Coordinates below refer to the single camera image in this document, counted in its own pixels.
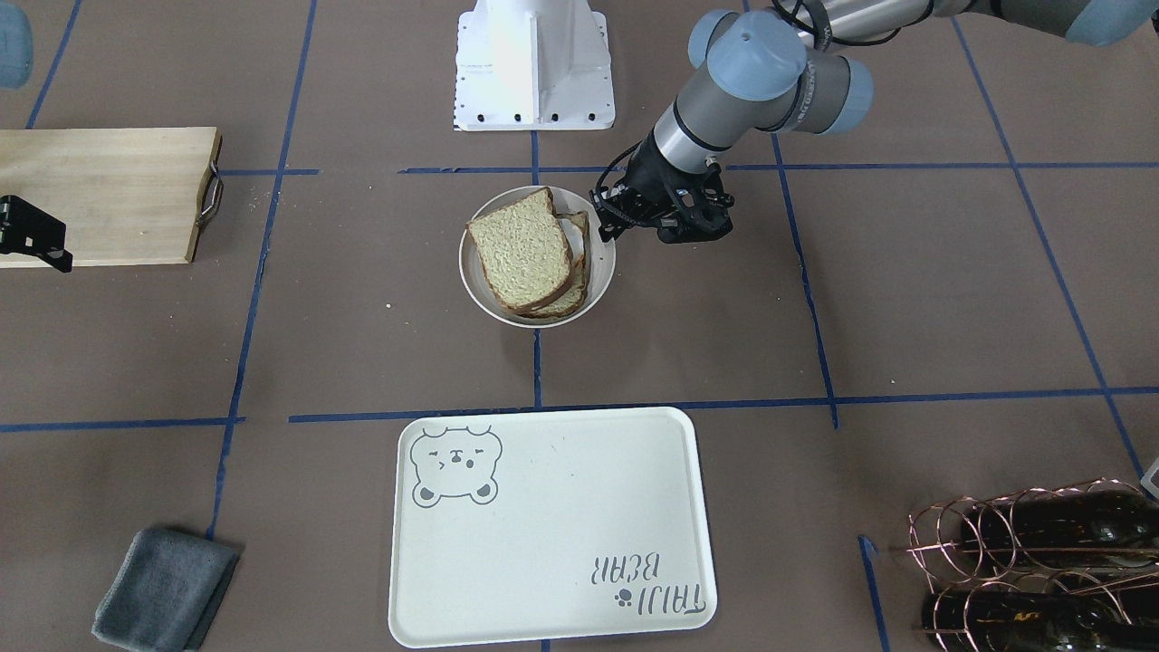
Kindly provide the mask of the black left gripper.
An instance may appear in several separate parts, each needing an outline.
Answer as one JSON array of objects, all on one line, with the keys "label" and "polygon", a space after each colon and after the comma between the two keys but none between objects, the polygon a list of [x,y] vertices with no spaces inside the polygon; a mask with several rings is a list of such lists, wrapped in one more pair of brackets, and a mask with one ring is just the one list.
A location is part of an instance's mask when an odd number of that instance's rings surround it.
[{"label": "black left gripper", "polygon": [[663,157],[653,135],[624,151],[590,191],[600,239],[613,241],[629,228],[654,228],[668,246],[724,239],[735,198],[722,186],[717,159],[706,162],[704,173],[684,173]]}]

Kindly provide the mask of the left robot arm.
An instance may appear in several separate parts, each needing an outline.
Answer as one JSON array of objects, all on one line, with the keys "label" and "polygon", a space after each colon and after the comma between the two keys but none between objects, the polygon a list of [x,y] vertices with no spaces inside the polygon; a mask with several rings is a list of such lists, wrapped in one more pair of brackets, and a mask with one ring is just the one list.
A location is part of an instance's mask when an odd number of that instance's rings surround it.
[{"label": "left robot arm", "polygon": [[1102,47],[1156,20],[1154,1],[773,1],[715,10],[690,34],[693,75],[640,142],[624,177],[590,199],[604,241],[651,228],[663,243],[723,239],[732,195],[723,154],[753,129],[839,135],[863,120],[872,73],[845,54],[885,44],[932,17],[981,14],[1063,41]]}]

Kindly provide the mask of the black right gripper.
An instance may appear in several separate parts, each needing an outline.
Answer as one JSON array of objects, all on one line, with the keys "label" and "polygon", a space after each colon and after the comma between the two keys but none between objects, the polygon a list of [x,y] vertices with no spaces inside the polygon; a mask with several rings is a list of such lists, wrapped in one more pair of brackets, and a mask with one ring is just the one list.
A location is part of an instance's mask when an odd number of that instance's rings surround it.
[{"label": "black right gripper", "polygon": [[73,254],[67,251],[67,225],[54,222],[41,207],[17,197],[1,197],[1,252],[37,257],[54,271],[73,271]]}]

